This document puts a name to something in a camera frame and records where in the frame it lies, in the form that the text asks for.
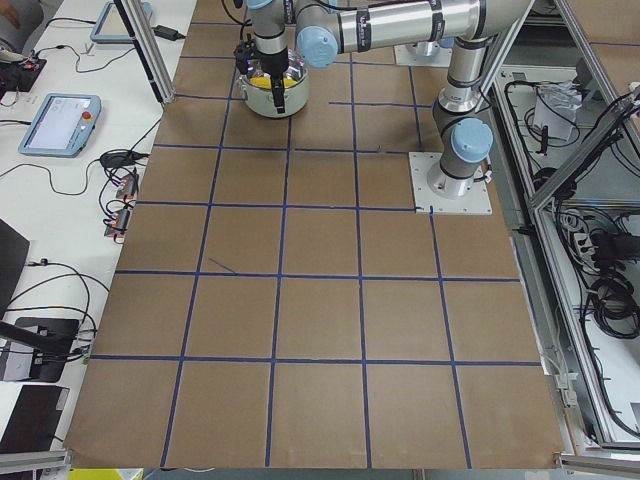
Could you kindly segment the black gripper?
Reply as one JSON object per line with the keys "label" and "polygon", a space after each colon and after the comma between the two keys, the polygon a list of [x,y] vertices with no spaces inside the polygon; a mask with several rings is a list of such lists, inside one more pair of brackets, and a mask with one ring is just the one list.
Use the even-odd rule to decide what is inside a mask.
{"label": "black gripper", "polygon": [[277,113],[285,113],[285,86],[284,74],[289,68],[288,48],[269,54],[261,53],[261,65],[265,73],[274,81],[272,83],[273,103]]}

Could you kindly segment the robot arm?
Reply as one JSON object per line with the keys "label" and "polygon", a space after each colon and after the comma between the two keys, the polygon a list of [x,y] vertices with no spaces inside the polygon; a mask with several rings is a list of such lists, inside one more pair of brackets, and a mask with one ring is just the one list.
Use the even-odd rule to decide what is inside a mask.
{"label": "robot arm", "polygon": [[248,1],[252,35],[234,55],[241,74],[257,62],[277,114],[285,107],[284,76],[289,67],[285,28],[296,28],[296,49],[308,67],[325,68],[344,53],[403,46],[430,61],[447,49],[448,73],[433,118],[444,151],[427,173],[430,190],[446,199],[471,191],[475,172],[487,159],[493,133],[477,117],[490,40],[523,21],[528,1],[383,1],[360,7],[333,1]]}

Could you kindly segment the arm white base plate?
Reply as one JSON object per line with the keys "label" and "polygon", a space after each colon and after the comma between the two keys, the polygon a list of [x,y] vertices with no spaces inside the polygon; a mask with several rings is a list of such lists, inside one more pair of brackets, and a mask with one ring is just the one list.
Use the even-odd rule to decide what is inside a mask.
{"label": "arm white base plate", "polygon": [[439,152],[410,152],[409,165],[417,213],[439,215],[491,215],[492,207],[484,180],[476,182],[478,166],[468,179],[453,179],[441,169]]}
{"label": "arm white base plate", "polygon": [[418,42],[394,47],[395,63],[401,66],[448,68],[454,38],[434,42]]}

